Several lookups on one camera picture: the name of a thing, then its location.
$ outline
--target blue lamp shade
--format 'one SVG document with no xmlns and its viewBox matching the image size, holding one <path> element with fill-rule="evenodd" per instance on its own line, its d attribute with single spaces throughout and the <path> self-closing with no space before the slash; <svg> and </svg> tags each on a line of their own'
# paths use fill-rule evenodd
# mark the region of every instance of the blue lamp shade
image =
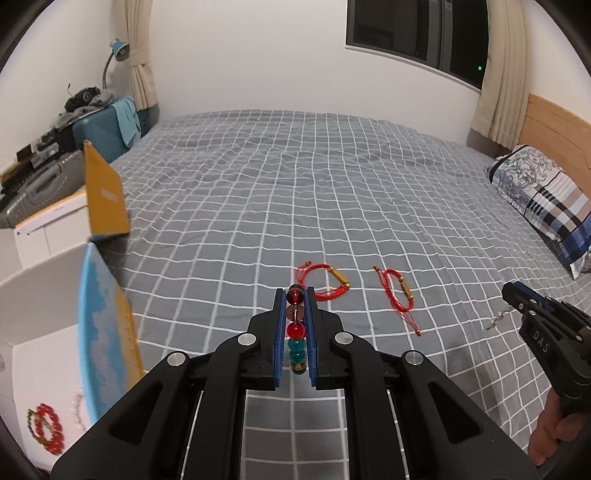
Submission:
<svg viewBox="0 0 591 480">
<path fill-rule="evenodd" d="M 127 41 L 118 38 L 114 39 L 111 42 L 111 50 L 117 61 L 124 61 L 129 58 L 129 42 Z"/>
</svg>

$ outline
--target window frame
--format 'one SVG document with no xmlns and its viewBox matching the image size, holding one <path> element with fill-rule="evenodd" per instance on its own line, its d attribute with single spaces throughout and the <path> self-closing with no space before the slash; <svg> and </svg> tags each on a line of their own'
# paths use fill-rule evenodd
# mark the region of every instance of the window frame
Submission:
<svg viewBox="0 0 591 480">
<path fill-rule="evenodd" d="M 348 0 L 347 30 L 345 44 L 349 47 L 361 50 L 376 51 L 394 57 L 400 57 L 410 62 L 418 63 L 442 72 L 452 78 L 476 88 L 482 89 L 482 84 L 473 82 L 451 71 L 452 46 L 453 46 L 453 0 L 428 0 L 429 25 L 427 39 L 427 59 L 423 60 L 412 55 L 407 55 L 387 48 L 375 47 L 357 43 L 353 40 L 355 35 L 355 6 L 357 0 Z"/>
</svg>

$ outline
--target blue towel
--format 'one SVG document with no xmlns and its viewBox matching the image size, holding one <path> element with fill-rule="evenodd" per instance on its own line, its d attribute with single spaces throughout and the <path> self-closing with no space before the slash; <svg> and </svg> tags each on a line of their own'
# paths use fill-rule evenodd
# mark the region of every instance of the blue towel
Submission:
<svg viewBox="0 0 591 480">
<path fill-rule="evenodd" d="M 139 128 L 139 117 L 135 111 L 134 99 L 130 96 L 124 97 L 111 105 L 117 113 L 117 122 L 121 130 L 121 138 L 127 146 L 131 148 L 141 137 Z"/>
</svg>

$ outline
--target white wall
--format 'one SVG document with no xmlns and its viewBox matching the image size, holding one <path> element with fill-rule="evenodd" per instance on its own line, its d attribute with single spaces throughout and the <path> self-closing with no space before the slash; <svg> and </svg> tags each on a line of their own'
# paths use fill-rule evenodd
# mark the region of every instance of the white wall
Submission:
<svg viewBox="0 0 591 480">
<path fill-rule="evenodd" d="M 464 143 L 479 93 L 393 57 L 345 49 L 347 0 L 154 0 L 163 116 L 289 109 L 386 119 Z"/>
<path fill-rule="evenodd" d="M 544 8 L 533 0 L 525 1 L 532 39 L 531 92 L 591 122 L 589 72 Z"/>
<path fill-rule="evenodd" d="M 45 133 L 75 93 L 101 86 L 109 55 L 111 0 L 55 0 L 0 73 L 0 170 Z"/>
</svg>

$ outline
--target wooden headboard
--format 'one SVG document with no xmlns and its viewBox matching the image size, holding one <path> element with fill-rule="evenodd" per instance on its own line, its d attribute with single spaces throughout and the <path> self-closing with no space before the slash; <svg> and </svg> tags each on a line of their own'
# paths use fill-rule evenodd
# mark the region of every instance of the wooden headboard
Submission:
<svg viewBox="0 0 591 480">
<path fill-rule="evenodd" d="M 591 197 L 591 125 L 585 120 L 530 94 L 519 143 L 546 154 Z"/>
</svg>

